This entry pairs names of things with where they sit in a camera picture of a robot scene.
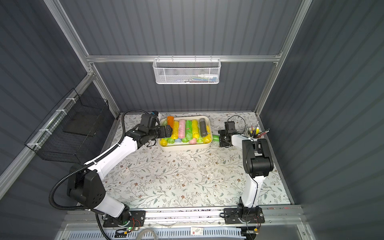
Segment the green labelled trash bag roll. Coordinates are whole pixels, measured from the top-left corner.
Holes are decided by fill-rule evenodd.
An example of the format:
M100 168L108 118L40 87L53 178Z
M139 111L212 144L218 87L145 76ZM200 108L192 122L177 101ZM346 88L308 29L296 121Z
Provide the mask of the green labelled trash bag roll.
M192 121L186 120L185 138L187 141L193 139Z

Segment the orange trash bag roll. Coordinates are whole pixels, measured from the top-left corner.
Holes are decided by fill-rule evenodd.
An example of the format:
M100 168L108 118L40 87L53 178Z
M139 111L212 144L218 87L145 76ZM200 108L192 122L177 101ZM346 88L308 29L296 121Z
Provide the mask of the orange trash bag roll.
M168 116L167 117L167 124L173 129L174 128L174 117Z

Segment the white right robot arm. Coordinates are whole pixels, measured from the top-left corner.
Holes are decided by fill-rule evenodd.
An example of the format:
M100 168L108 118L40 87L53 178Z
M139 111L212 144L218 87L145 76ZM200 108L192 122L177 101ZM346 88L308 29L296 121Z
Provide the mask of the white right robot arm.
M242 151L243 168L247 174L245 190L238 203L238 216L259 212L262 185L274 169L274 162L266 139L254 139L234 131L220 130L220 147L236 147Z

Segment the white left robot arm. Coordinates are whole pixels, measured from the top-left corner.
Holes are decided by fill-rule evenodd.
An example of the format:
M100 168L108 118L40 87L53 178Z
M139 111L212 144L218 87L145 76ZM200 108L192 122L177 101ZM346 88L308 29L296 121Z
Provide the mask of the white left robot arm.
M109 196L103 179L124 158L148 145L151 141L171 137L173 129L162 126L159 113L140 110L141 121L126 130L125 116L121 118L122 136L109 149L83 165L74 165L69 174L59 180L49 193L50 205L63 211L90 210L115 219L127 219L129 207ZM62 206L55 201L55 193L64 182L68 183L67 195L78 202L77 206Z

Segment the yellow trash bag roll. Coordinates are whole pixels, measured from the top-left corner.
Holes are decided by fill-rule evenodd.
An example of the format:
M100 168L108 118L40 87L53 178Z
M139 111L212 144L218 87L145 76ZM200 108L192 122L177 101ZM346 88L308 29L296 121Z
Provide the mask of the yellow trash bag roll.
M160 140L160 145L162 147L166 147L168 145L168 139L167 138L163 138Z
M178 121L174 121L173 123L173 132L172 132L171 138L173 140L176 140L179 138L179 122Z
M192 120L192 133L193 138L198 139L200 137L199 123L197 120Z
M210 126L206 125L206 129L207 129L207 136L203 137L203 142L204 142L204 144L209 144L212 142L212 135L211 135Z

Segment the grey trash bag roll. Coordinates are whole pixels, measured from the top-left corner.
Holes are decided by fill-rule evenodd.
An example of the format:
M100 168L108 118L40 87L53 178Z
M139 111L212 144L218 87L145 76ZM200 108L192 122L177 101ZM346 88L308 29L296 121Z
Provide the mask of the grey trash bag roll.
M207 124L204 118L199 119L200 135L202 138L205 138L208 135Z

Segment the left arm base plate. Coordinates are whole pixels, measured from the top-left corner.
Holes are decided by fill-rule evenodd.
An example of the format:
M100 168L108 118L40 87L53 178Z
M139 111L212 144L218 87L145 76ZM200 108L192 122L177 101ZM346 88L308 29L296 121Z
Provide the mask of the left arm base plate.
M104 228L139 228L144 225L146 211L123 211L119 217L105 215L103 217Z

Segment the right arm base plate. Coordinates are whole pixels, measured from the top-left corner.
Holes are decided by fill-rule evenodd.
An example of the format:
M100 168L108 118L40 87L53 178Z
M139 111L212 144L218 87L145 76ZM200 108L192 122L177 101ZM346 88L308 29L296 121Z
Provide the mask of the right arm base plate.
M265 217L262 208L225 208L220 217L227 225L231 224L263 224Z

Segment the pink trash bag roll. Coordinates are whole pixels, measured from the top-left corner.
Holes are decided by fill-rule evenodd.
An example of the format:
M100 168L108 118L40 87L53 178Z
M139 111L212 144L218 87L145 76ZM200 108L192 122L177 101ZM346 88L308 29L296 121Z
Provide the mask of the pink trash bag roll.
M186 135L186 121L179 120L178 137L179 139L184 139L185 135Z
M197 143L197 139L196 138L192 138L190 141L189 141L189 144L190 145L195 145Z

